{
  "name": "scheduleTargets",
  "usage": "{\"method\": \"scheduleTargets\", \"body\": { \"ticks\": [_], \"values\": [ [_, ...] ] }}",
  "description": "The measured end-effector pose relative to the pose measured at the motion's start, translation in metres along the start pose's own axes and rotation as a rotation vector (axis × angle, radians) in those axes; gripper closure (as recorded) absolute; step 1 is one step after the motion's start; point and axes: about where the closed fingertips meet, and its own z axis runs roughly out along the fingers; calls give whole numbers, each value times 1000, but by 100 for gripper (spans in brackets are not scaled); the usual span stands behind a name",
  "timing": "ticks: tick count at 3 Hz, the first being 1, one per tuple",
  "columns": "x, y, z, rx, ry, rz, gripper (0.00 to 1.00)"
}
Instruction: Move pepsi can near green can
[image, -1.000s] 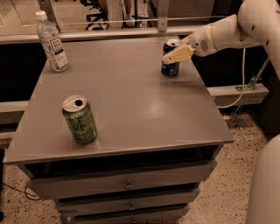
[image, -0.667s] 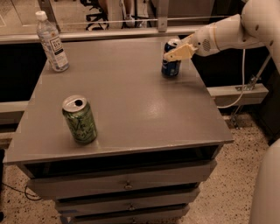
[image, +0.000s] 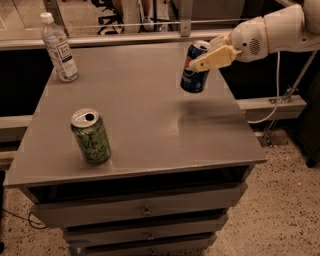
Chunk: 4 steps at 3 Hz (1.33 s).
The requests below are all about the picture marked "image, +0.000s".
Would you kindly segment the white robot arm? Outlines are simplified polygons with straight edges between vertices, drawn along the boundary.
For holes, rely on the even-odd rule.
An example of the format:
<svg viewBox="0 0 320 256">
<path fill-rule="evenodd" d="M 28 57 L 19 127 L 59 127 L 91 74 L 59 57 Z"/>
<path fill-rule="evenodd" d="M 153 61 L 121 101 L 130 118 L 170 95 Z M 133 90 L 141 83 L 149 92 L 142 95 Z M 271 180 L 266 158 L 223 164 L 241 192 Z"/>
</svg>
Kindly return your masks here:
<svg viewBox="0 0 320 256">
<path fill-rule="evenodd" d="M 203 72 L 230 66 L 234 60 L 252 62 L 271 53 L 320 49 L 320 0 L 305 0 L 237 25 L 210 41 L 212 48 L 189 63 Z"/>
</svg>

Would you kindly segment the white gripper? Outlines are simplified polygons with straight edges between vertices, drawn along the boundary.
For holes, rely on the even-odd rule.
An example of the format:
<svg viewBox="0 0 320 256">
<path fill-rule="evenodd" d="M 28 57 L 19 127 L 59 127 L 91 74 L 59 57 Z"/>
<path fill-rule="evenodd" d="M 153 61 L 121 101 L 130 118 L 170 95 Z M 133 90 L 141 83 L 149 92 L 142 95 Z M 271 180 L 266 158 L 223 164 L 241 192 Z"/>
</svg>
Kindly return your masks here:
<svg viewBox="0 0 320 256">
<path fill-rule="evenodd" d="M 240 23 L 230 35 L 222 34 L 210 40 L 215 50 L 198 56 L 189 62 L 194 72 L 205 72 L 230 66 L 236 59 L 252 62 L 265 58 L 269 53 L 265 21 L 262 17 Z"/>
</svg>

